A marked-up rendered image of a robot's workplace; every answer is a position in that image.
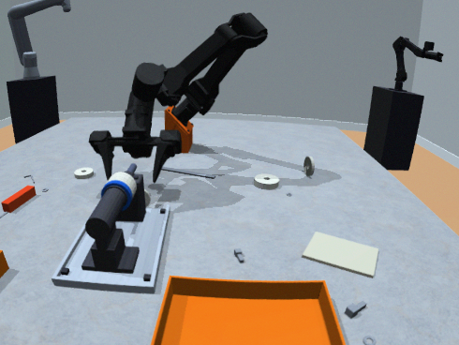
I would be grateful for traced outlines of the blue ring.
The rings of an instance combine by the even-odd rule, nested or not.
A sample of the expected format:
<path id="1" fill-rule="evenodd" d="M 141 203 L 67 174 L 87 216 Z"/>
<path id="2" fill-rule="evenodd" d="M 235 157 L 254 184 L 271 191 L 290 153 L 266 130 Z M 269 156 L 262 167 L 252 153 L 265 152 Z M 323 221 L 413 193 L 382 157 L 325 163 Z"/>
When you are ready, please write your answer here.
<path id="1" fill-rule="evenodd" d="M 108 188 L 109 186 L 119 186 L 120 188 L 122 188 L 126 192 L 127 203 L 126 203 L 125 206 L 123 206 L 123 210 L 122 210 L 122 212 L 123 212 L 124 210 L 126 210 L 128 208 L 128 206 L 130 205 L 130 203 L 132 202 L 132 199 L 133 199 L 133 194 L 132 194 L 132 191 L 131 191 L 130 187 L 125 182 L 111 180 L 101 190 L 101 198 L 102 198 L 102 196 L 103 196 L 103 194 L 105 192 L 105 189 Z"/>

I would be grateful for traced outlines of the white flat washer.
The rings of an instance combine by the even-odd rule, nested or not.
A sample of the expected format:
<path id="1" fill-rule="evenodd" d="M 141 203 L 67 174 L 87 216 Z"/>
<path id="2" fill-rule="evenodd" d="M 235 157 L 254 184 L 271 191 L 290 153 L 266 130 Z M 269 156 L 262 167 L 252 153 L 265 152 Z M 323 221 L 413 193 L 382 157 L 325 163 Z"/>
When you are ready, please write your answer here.
<path id="1" fill-rule="evenodd" d="M 74 172 L 74 175 L 77 179 L 91 178 L 94 175 L 92 168 L 79 168 Z"/>

